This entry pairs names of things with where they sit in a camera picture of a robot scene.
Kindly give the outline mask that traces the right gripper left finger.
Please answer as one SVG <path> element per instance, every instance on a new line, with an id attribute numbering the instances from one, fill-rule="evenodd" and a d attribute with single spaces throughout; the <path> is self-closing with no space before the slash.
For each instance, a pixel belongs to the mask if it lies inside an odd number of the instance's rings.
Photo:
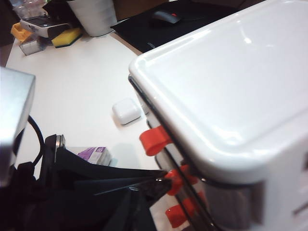
<path id="1" fill-rule="evenodd" d="M 126 178 L 162 178 L 163 170 L 117 168 L 91 164 L 64 147 L 56 147 L 56 135 L 40 144 L 39 181 L 52 189 L 73 190 L 78 181 Z"/>

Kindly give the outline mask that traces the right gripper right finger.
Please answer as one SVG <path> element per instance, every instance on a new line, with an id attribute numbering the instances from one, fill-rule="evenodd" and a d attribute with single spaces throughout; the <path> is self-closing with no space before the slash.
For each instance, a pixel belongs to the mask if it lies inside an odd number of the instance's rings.
<path id="1" fill-rule="evenodd" d="M 103 219 L 95 231 L 155 231 L 150 212 L 171 189 L 171 180 L 97 180 L 96 196 L 105 197 Z"/>

